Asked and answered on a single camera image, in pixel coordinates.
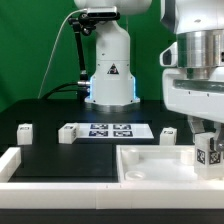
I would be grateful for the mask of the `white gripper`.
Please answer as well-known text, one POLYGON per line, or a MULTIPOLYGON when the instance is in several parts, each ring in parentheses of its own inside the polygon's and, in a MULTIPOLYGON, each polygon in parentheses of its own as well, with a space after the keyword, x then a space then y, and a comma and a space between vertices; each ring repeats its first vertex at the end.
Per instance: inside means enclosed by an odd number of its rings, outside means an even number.
POLYGON ((160 65, 165 67, 165 105, 168 110, 190 115, 187 120, 193 137, 204 132, 202 119, 214 121, 211 149, 224 152, 224 64, 194 68, 195 78, 190 78, 187 68, 178 67, 179 60, 176 42, 160 54, 160 65))

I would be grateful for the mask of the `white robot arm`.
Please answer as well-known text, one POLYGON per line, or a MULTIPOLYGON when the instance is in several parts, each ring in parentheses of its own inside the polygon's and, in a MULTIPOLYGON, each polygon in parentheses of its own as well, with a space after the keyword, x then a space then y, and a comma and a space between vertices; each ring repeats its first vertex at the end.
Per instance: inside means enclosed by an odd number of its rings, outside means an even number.
MULTIPOLYGON (((130 73, 130 37, 121 15, 147 11, 152 0, 74 0, 85 34, 95 31, 96 71, 86 102, 119 109, 139 101, 130 73)), ((224 151, 224 0, 160 0, 160 21, 176 41, 160 54, 166 107, 188 116, 194 134, 215 123, 213 149, 224 151)))

